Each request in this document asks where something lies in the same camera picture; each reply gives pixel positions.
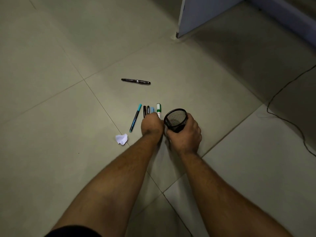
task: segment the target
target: hand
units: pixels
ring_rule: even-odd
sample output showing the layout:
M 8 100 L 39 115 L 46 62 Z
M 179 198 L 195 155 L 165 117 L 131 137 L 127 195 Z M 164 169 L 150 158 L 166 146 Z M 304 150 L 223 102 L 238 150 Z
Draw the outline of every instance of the hand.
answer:
M 155 135 L 158 138 L 163 134 L 164 123 L 158 117 L 156 112 L 147 114 L 142 121 L 141 130 L 143 135 Z
M 201 128 L 190 113 L 188 113 L 188 120 L 184 129 L 179 133 L 168 130 L 167 136 L 179 156 L 190 152 L 196 153 L 202 140 Z

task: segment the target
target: wire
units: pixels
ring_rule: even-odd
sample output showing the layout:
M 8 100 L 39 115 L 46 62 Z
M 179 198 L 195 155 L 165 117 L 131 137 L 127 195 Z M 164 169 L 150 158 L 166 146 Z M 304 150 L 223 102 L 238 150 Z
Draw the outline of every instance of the wire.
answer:
M 304 75 L 304 74 L 306 74 L 307 72 L 313 70 L 315 67 L 316 67 L 316 65 L 314 65 L 312 68 L 308 69 L 307 71 L 304 71 L 304 72 L 303 72 L 302 74 L 300 74 L 297 78 L 295 78 L 294 80 L 291 80 L 291 81 L 288 82 L 281 90 L 279 90 L 279 91 L 272 97 L 272 99 L 269 101 L 269 103 L 268 103 L 268 105 L 267 105 L 267 112 L 268 112 L 269 114 L 274 115 L 274 116 L 278 117 L 279 119 L 281 119 L 281 120 L 283 120 L 283 121 L 286 121 L 286 122 L 292 124 L 293 126 L 295 126 L 295 127 L 300 131 L 300 133 L 301 133 L 301 135 L 302 135 L 303 144 L 304 144 L 306 150 L 307 150 L 309 153 L 311 153 L 313 156 L 316 157 L 316 154 L 314 154 L 313 152 L 311 152 L 311 151 L 309 150 L 309 148 L 307 147 L 307 145 L 306 145 L 306 137 L 305 137 L 303 131 L 300 129 L 300 127 L 298 127 L 297 124 L 295 124 L 295 123 L 293 123 L 293 122 L 291 122 L 291 121 L 289 121 L 289 120 L 286 120 L 286 119 L 284 119 L 284 118 L 282 118 L 282 117 L 279 117 L 278 115 L 276 115 L 276 114 L 274 114 L 274 113 L 272 113 L 272 112 L 269 111 L 269 106 L 270 106 L 271 102 L 274 100 L 274 98 L 275 98 L 281 91 L 283 91 L 284 88 L 286 88 L 289 84 L 291 84 L 292 82 L 294 82 L 294 81 L 296 81 L 297 79 L 299 79 L 302 75 Z

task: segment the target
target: forearm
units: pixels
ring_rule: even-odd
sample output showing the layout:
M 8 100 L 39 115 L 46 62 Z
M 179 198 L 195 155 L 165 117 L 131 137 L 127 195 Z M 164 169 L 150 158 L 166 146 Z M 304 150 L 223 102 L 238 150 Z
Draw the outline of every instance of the forearm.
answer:
M 54 228 L 84 225 L 103 236 L 124 235 L 149 160 L 159 141 L 144 135 L 77 195 Z
M 229 186 L 199 156 L 180 157 L 211 236 L 291 236 L 273 218 Z

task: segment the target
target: fountain pen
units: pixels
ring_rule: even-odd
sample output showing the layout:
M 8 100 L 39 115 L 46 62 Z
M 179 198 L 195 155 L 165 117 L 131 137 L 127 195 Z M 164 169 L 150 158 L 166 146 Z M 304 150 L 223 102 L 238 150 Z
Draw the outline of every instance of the fountain pen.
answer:
M 133 82 L 133 83 L 138 83 L 142 85 L 150 85 L 149 81 L 144 81 L 144 80 L 122 79 L 122 81 Z

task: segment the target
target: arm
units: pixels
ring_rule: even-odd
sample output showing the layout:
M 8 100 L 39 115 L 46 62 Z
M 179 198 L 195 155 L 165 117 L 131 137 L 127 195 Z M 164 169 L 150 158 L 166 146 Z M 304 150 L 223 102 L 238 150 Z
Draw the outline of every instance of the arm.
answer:
M 193 195 L 211 236 L 282 236 L 290 233 L 228 185 L 198 155 L 201 129 L 193 117 L 183 131 L 167 131 L 187 172 Z
M 149 160 L 163 133 L 157 113 L 142 121 L 142 134 L 77 195 L 53 229 L 82 225 L 102 236 L 124 236 Z

